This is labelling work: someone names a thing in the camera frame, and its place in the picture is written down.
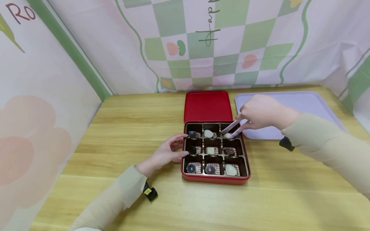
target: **hand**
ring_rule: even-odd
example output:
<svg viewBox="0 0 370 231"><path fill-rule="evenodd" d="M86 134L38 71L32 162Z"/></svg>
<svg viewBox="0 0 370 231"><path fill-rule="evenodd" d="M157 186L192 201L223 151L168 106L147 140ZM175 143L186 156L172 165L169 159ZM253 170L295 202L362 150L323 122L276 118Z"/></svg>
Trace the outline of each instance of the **hand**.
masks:
<svg viewBox="0 0 370 231"><path fill-rule="evenodd" d="M165 140L159 148L147 159L136 165L136 169L146 177L149 177L154 170L160 169L169 162L180 163L181 158L188 155L188 151L175 152L182 148L184 138L187 134L177 134Z"/></svg>
<svg viewBox="0 0 370 231"><path fill-rule="evenodd" d="M300 113L293 108L279 103L268 95L255 95L241 108L241 114L235 119L247 119L243 129L260 129L268 126L282 130L294 122Z"/></svg>

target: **pink tongs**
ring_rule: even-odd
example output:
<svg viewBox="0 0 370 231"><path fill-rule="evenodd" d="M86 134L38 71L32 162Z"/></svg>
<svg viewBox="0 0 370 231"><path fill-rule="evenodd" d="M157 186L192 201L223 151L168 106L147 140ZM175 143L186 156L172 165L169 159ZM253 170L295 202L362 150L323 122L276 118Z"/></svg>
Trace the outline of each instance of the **pink tongs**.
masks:
<svg viewBox="0 0 370 231"><path fill-rule="evenodd" d="M227 126L224 130L221 131L221 134L226 134L228 133L233 127L235 127L238 123L240 123L241 120L237 119L235 120L234 122L232 122L229 126ZM241 132L243 131L242 127L238 128L235 132L233 132L231 134L230 137L228 137L229 139L232 139L234 137L236 137L237 135L239 135Z"/></svg>

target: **black wristband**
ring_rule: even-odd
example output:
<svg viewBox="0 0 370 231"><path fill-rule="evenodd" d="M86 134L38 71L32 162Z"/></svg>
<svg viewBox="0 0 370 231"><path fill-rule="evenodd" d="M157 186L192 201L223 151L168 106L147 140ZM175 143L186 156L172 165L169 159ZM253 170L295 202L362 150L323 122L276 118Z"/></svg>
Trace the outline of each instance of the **black wristband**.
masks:
<svg viewBox="0 0 370 231"><path fill-rule="evenodd" d="M145 186L142 193L145 194L145 196L148 198L150 202L158 197L157 191L155 190L155 188L149 187L148 182L145 182Z"/></svg>
<svg viewBox="0 0 370 231"><path fill-rule="evenodd" d="M293 147L292 143L290 142L289 138L284 136L279 142L279 145L288 149L289 151L293 151L295 147Z"/></svg>

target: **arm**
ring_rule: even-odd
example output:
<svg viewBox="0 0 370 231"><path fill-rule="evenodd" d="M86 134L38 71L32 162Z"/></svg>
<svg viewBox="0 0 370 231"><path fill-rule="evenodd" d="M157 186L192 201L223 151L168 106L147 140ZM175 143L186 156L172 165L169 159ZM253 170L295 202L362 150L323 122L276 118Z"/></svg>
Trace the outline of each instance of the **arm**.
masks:
<svg viewBox="0 0 370 231"><path fill-rule="evenodd" d="M147 179L132 165L83 210L69 230L86 227L104 230L121 211L139 198Z"/></svg>
<svg viewBox="0 0 370 231"><path fill-rule="evenodd" d="M129 208L142 194L145 182L156 169L170 161L180 162L188 152L175 152L183 146L186 134L178 134L163 142L147 159L132 165L104 190L77 217L69 231L99 231L108 227L116 216Z"/></svg>
<svg viewBox="0 0 370 231"><path fill-rule="evenodd" d="M335 124L309 113L282 129L294 147L334 169L370 199L370 145L343 132Z"/></svg>
<svg viewBox="0 0 370 231"><path fill-rule="evenodd" d="M274 126L302 153L331 167L365 197L370 198L370 145L309 113L299 113L268 95L255 95L236 119L251 123L243 129Z"/></svg>

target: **green leaf shape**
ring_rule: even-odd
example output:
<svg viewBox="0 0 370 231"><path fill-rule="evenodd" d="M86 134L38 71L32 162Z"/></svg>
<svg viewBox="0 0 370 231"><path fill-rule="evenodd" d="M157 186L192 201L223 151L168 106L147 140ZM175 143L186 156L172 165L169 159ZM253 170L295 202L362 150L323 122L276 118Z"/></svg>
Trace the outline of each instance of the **green leaf shape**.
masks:
<svg viewBox="0 0 370 231"><path fill-rule="evenodd" d="M10 41L12 41L14 45L16 45L23 53L25 53L21 46L16 42L13 32L11 31L9 25L6 23L1 13L0 13L0 31L2 31L10 39Z"/></svg>
<svg viewBox="0 0 370 231"><path fill-rule="evenodd" d="M183 56L186 53L185 43L182 40L178 40L177 46L179 47L179 55Z"/></svg>

